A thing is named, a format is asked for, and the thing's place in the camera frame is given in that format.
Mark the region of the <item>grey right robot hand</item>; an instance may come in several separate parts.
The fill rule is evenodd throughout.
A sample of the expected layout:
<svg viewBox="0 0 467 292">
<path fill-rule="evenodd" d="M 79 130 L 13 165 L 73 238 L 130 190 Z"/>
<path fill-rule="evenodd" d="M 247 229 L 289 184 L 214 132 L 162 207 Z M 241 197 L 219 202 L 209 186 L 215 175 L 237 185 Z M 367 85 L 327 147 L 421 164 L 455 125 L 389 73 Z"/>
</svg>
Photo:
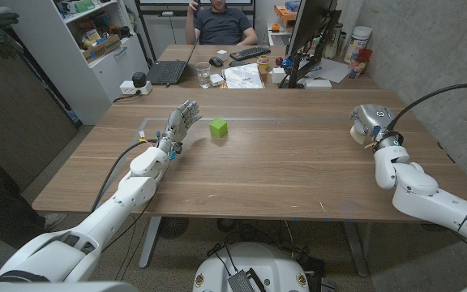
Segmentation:
<svg viewBox="0 0 467 292">
<path fill-rule="evenodd" d="M 349 133 L 358 144 L 372 147 L 374 152 L 403 144 L 400 133 L 388 130 L 394 115 L 387 108 L 375 104 L 359 105 L 352 109 L 349 116 L 353 121 Z"/>
</svg>

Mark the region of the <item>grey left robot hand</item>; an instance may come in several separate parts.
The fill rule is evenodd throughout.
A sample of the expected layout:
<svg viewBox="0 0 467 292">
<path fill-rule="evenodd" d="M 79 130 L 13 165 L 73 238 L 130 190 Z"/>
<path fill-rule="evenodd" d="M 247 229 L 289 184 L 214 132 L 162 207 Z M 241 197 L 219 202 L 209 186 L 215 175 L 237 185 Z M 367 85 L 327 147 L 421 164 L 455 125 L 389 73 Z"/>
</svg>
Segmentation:
<svg viewBox="0 0 467 292">
<path fill-rule="evenodd" d="M 182 151 L 182 140 L 188 130 L 201 118 L 197 101 L 182 103 L 171 112 L 156 147 L 163 150 L 170 159 L 174 159 Z"/>
</svg>

